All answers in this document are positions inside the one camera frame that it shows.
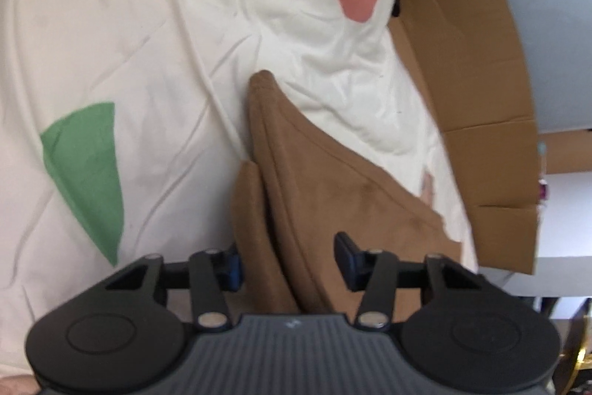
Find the brown printed t-shirt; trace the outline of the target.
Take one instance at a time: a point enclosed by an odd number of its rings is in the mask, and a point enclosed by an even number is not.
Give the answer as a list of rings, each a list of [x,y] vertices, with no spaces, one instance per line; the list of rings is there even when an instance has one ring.
[[[271,72],[250,78],[248,111],[254,154],[240,167],[231,213],[256,312],[354,317],[361,295],[334,261],[339,232],[402,261],[461,258],[439,214],[310,122]]]

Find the purple white detergent bag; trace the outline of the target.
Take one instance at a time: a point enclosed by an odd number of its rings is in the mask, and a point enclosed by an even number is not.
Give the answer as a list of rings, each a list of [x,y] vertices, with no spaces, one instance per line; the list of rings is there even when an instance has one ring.
[[[539,178],[539,203],[545,204],[549,198],[549,185],[545,177]]]

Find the cream bear print blanket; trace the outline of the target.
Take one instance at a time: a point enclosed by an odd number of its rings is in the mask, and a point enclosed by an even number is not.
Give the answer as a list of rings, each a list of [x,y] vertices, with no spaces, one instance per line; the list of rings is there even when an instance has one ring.
[[[422,197],[477,264],[444,142],[394,46],[393,0],[1,0],[1,375],[116,268],[232,237],[251,75]]]

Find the flattened brown cardboard box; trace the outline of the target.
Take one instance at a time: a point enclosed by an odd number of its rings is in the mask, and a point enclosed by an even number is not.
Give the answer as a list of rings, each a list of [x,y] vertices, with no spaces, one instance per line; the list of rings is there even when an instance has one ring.
[[[533,272],[538,132],[507,0],[400,0],[393,42],[434,117],[482,267]]]

